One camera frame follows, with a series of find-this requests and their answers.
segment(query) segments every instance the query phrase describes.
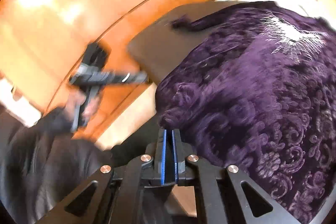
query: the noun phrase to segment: wooden floor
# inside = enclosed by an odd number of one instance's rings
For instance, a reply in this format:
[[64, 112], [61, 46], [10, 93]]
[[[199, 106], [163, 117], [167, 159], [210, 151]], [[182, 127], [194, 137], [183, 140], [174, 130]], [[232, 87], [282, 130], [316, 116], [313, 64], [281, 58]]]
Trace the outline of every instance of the wooden floor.
[[[1, 0], [0, 70], [40, 111], [63, 104], [68, 77], [90, 41], [111, 48], [106, 69], [138, 71], [126, 45], [176, 6], [207, 0]], [[96, 140], [146, 85], [110, 86], [77, 137]]]

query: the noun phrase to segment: silver screw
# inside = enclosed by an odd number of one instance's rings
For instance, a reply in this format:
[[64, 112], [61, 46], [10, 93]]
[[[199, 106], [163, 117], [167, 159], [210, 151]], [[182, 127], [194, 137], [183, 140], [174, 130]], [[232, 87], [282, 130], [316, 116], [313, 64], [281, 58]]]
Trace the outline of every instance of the silver screw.
[[150, 161], [151, 158], [152, 158], [151, 156], [146, 155], [146, 154], [141, 156], [141, 160], [144, 161], [144, 162]]
[[102, 173], [109, 173], [111, 171], [111, 166], [109, 166], [109, 165], [103, 165], [102, 167], [100, 167], [100, 171]]
[[196, 161], [198, 161], [198, 156], [197, 155], [189, 155], [188, 156], [188, 160], [189, 161], [192, 161], [192, 162], [196, 162]]
[[231, 173], [237, 173], [238, 172], [238, 167], [235, 166], [235, 165], [230, 165], [228, 168], [227, 168]]

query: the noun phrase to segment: purple fabric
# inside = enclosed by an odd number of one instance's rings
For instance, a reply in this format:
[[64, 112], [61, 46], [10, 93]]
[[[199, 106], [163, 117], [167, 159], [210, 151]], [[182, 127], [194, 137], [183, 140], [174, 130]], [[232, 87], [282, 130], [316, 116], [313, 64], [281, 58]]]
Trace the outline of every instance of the purple fabric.
[[[262, 21], [272, 12], [299, 30], [326, 32], [312, 60], [272, 53]], [[336, 155], [336, 33], [323, 19], [273, 2], [234, 5], [176, 28], [220, 24], [157, 87], [160, 125], [212, 164], [235, 164], [301, 223], [333, 187]]]

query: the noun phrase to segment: hand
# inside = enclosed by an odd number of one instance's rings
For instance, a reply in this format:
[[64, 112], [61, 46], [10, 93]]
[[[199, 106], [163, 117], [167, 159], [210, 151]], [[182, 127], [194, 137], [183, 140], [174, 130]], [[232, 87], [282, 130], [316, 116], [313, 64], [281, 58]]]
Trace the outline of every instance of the hand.
[[[82, 105], [85, 102], [86, 96], [80, 90], [72, 91], [68, 97], [68, 101], [64, 108], [68, 120], [73, 121], [75, 116], [75, 107]], [[100, 96], [93, 98], [86, 106], [82, 116], [85, 119], [90, 119], [98, 110], [100, 103]]]

